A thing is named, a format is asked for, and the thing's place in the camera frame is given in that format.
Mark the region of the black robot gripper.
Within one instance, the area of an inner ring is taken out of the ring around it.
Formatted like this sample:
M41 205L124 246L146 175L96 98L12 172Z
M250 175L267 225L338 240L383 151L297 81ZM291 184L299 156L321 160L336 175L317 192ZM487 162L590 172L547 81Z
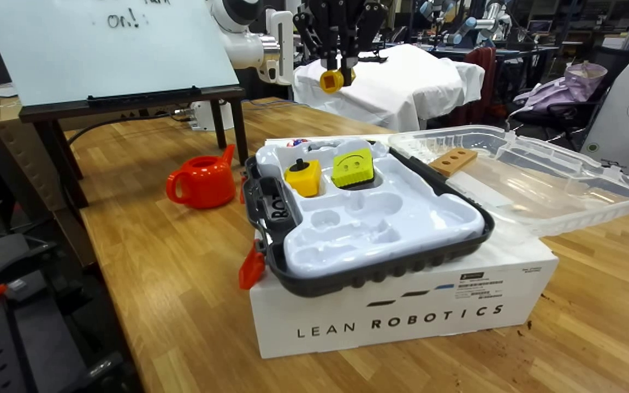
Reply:
M336 70L336 54L344 54L341 71L357 78L359 53L374 45L384 20L383 0L302 0L292 23L326 70Z

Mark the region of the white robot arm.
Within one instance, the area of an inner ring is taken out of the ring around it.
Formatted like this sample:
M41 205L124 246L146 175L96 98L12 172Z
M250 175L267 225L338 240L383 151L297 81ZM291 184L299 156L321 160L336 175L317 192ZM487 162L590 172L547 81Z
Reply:
M294 45L324 65L327 93L357 81L353 65L386 20L383 0L292 0L292 10L267 9L264 0L206 0L237 70L253 67L264 82L294 81Z

